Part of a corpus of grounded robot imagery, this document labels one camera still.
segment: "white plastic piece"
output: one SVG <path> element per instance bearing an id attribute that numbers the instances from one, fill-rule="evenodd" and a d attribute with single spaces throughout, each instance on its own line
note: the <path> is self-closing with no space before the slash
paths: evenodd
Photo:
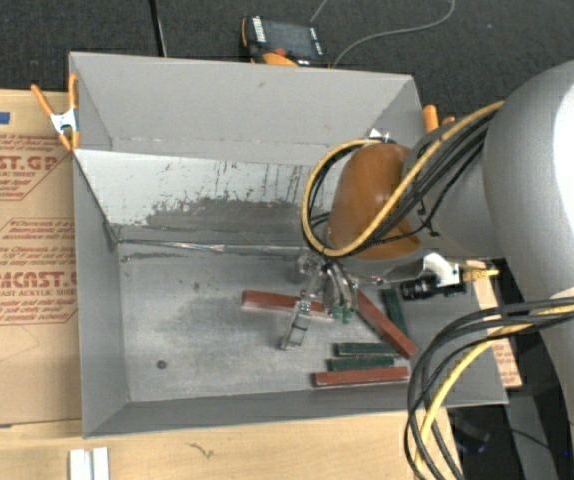
<path id="1" fill-rule="evenodd" d="M 109 480 L 109 449 L 71 450 L 69 480 Z"/>
<path id="2" fill-rule="evenodd" d="M 94 480 L 90 452 L 82 449 L 69 452 L 69 480 Z"/>
<path id="3" fill-rule="evenodd" d="M 457 263 L 449 263 L 437 252 L 432 252 L 423 258 L 423 270 L 431 270 L 438 276 L 438 288 L 460 283 L 460 267 Z"/>
<path id="4" fill-rule="evenodd" d="M 109 448 L 94 448 L 92 456 L 94 480 L 109 480 Z"/>

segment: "cable bundle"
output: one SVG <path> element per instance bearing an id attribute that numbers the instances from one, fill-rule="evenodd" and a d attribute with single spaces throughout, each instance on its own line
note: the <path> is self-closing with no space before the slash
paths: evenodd
<path id="1" fill-rule="evenodd" d="M 325 222 L 329 216 L 329 213 L 325 212 L 316 217 L 312 217 L 316 196 L 318 195 L 325 175 L 329 172 L 333 164 L 358 148 L 371 144 L 380 144 L 382 141 L 378 139 L 356 139 L 332 149 L 318 162 L 316 167 L 314 167 L 305 186 L 303 195 L 301 214 L 302 229 L 305 240 L 311 249 L 328 259 L 344 258 L 358 254 L 370 247 L 407 238 L 430 225 L 432 217 L 435 215 L 449 189 L 482 151 L 489 121 L 502 104 L 502 102 L 497 102 L 470 114 L 456 122 L 435 141 L 430 143 L 406 176 L 401 180 L 398 187 L 391 194 L 389 200 L 381 208 L 374 220 L 351 244 L 339 249 L 334 249 L 325 244 L 313 230 L 316 226 Z M 423 169 L 430 160 L 432 160 L 432 163 L 423 172 Z M 462 165 L 441 191 L 436 204 L 429 212 L 423 224 L 410 233 L 385 238 L 422 200 L 429 190 L 461 161 Z"/>
<path id="2" fill-rule="evenodd" d="M 500 316 L 500 318 L 489 320 L 489 317 L 497 316 Z M 464 480 L 462 473 L 447 449 L 440 429 L 435 423 L 435 418 L 438 409 L 445 400 L 451 387 L 458 378 L 460 378 L 467 367 L 485 350 L 491 347 L 495 340 L 504 339 L 517 334 L 538 332 L 571 320 L 574 320 L 574 297 L 567 297 L 537 302 L 524 302 L 476 311 L 455 320 L 436 335 L 427 349 L 418 358 L 410 377 L 409 389 L 407 391 L 409 418 L 405 427 L 405 455 L 417 478 L 426 478 L 422 472 L 423 464 L 427 465 L 429 471 L 435 478 L 445 478 L 436 467 L 434 460 L 427 450 L 426 443 L 429 439 L 429 432 L 431 431 L 453 475 L 458 480 Z M 464 336 L 497 327 L 500 327 L 500 329 L 489 336 L 471 341 L 459 347 L 448 354 L 437 366 L 431 366 L 434 355 L 447 344 Z M 445 377 L 445 380 L 442 381 L 439 388 L 434 391 L 434 387 L 438 383 L 441 373 L 445 371 L 453 360 L 463 353 L 464 355 L 455 363 L 455 366 Z M 421 405 L 424 405 L 427 413 L 422 428 L 419 428 L 415 413 Z M 416 443 L 415 458 L 412 457 L 409 448 L 410 431 Z"/>

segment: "yellow cable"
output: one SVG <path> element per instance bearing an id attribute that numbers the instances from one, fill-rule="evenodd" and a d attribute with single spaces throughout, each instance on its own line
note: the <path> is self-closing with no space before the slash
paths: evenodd
<path id="1" fill-rule="evenodd" d="M 551 309 L 546 309 L 539 311 L 535 314 L 537 315 L 553 315 L 553 314 L 560 314 L 560 313 L 568 313 L 570 311 L 574 311 L 574 304 L 569 306 L 558 306 Z M 497 331 L 493 332 L 490 337 L 497 337 L 503 336 L 505 334 L 510 334 L 512 332 L 521 331 L 526 329 L 527 327 L 531 327 L 533 324 L 517 324 L 517 325 L 508 325 L 506 327 L 502 327 Z M 485 341 L 484 343 L 480 343 L 472 348 L 463 358 L 454 366 L 449 375 L 445 378 L 443 383 L 440 385 L 440 388 L 436 392 L 436 396 L 432 399 L 431 405 L 427 410 L 427 414 L 425 415 L 425 419 L 423 420 L 422 427 L 420 429 L 420 438 L 424 445 L 427 445 L 427 440 L 429 439 L 429 432 L 431 431 L 431 427 L 436 420 L 436 416 L 438 414 L 438 410 L 440 409 L 442 403 L 445 401 L 447 394 L 451 391 L 451 388 L 454 386 L 456 381 L 460 378 L 462 373 L 471 365 L 478 356 L 480 356 L 485 350 L 493 345 L 493 341 Z M 424 460 L 420 455 L 420 452 L 416 450 L 416 457 L 414 458 L 414 462 L 416 467 L 419 471 L 424 464 Z"/>
<path id="2" fill-rule="evenodd" d="M 379 141 L 371 140 L 371 139 L 357 139 L 355 141 L 350 141 L 350 142 L 347 142 L 345 144 L 342 144 L 339 147 L 337 147 L 334 150 L 327 153 L 327 155 L 325 155 L 325 157 L 320 162 L 318 162 L 318 164 L 316 165 L 316 167 L 312 171 L 312 173 L 309 177 L 309 180 L 307 180 L 307 185 L 305 185 L 305 193 L 303 195 L 303 205 L 302 205 L 302 213 L 301 213 L 302 219 L 301 220 L 302 220 L 303 231 L 305 233 L 305 236 L 307 237 L 307 240 L 311 244 L 311 246 L 316 251 L 320 252 L 321 254 L 328 256 L 328 257 L 332 257 L 332 258 L 345 256 L 345 255 L 350 254 L 353 251 L 355 251 L 358 247 L 363 245 L 367 241 L 367 239 L 374 233 L 376 228 L 383 223 L 383 221 L 387 218 L 387 216 L 394 209 L 394 207 L 398 203 L 400 197 L 402 196 L 402 194 L 407 189 L 407 187 L 412 183 L 414 178 L 422 170 L 422 168 L 429 161 L 429 159 L 436 153 L 436 151 L 438 151 L 438 149 L 440 148 L 440 146 L 442 146 L 442 144 L 447 142 L 454 135 L 458 134 L 466 126 L 468 126 L 472 122 L 476 121 L 477 119 L 481 119 L 481 118 L 483 118 L 483 117 L 485 117 L 485 116 L 487 116 L 493 112 L 496 112 L 502 105 L 503 105 L 503 102 L 499 101 L 497 103 L 493 103 L 491 105 L 488 105 L 486 107 L 483 107 L 483 108 L 477 110 L 473 114 L 470 114 L 467 117 L 458 121 L 454 126 L 452 126 L 449 130 L 447 130 L 445 133 L 443 133 L 440 136 L 440 138 L 438 138 L 437 140 L 432 142 L 432 144 L 427 148 L 427 150 L 423 153 L 423 155 L 416 161 L 416 163 L 409 170 L 407 175 L 400 182 L 400 185 L 398 185 L 396 190 L 394 190 L 394 193 L 390 196 L 390 198 L 387 200 L 385 205 L 378 212 L 376 217 L 374 217 L 374 220 L 371 222 L 371 224 L 369 224 L 369 226 L 367 226 L 365 228 L 365 230 L 360 234 L 360 236 L 358 236 L 358 238 L 356 238 L 352 243 L 350 243 L 349 245 L 346 245 L 344 247 L 341 247 L 340 249 L 331 249 L 331 248 L 325 247 L 325 244 L 321 243 L 316 238 L 316 236 L 314 235 L 314 233 L 311 229 L 311 226 L 309 224 L 309 218 L 308 218 L 309 216 L 308 216 L 308 210 L 307 209 L 309 206 L 309 197 L 310 197 L 310 194 L 312 191 L 314 180 L 316 179 L 318 173 L 323 168 L 325 163 L 335 154 L 339 153 L 340 151 L 343 151 L 344 149 L 347 149 L 348 147 L 353 147 L 353 146 L 359 145 L 359 144 L 378 143 Z"/>

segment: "black stand pole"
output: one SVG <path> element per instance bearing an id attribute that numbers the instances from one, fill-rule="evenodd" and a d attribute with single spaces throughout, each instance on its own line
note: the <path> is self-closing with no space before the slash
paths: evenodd
<path id="1" fill-rule="evenodd" d="M 154 35 L 156 36 L 156 48 L 158 49 L 159 57 L 167 57 L 167 46 L 165 45 L 165 38 L 163 35 L 163 27 L 158 18 L 158 8 L 156 7 L 156 0 L 149 1 L 149 11 L 151 13 L 151 21 L 154 26 Z"/>

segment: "black floor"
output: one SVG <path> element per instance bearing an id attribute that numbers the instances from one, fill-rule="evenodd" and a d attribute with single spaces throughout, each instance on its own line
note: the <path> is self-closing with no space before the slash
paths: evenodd
<path id="1" fill-rule="evenodd" d="M 158 6 L 170 56 L 242 60 L 242 16 L 307 24 L 321 1 L 158 0 Z M 333 59 L 363 36 L 437 20 L 449 5 L 329 0 L 316 25 Z M 0 0 L 0 88 L 37 82 L 64 89 L 70 50 L 155 55 L 147 0 Z M 454 14 L 439 27 L 366 43 L 342 67 L 412 74 L 423 104 L 462 115 L 573 58 L 574 0 L 456 0 Z M 503 423 L 499 411 L 469 416 L 497 426 Z M 467 478 L 520 478 L 511 442 L 511 435 L 496 432 L 485 451 L 465 457 Z"/>

